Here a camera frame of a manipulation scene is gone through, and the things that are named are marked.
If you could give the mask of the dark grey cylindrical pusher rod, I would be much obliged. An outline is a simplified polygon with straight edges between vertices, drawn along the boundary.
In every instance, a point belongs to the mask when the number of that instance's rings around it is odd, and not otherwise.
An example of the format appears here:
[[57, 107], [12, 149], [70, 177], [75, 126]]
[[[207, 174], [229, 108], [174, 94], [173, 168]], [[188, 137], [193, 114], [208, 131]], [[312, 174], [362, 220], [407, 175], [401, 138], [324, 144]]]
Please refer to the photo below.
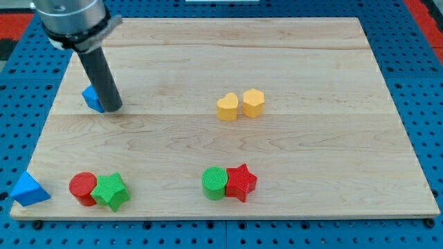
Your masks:
[[78, 56], [105, 112], [119, 110], [123, 101], [102, 48], [99, 47], [90, 53], [79, 53]]

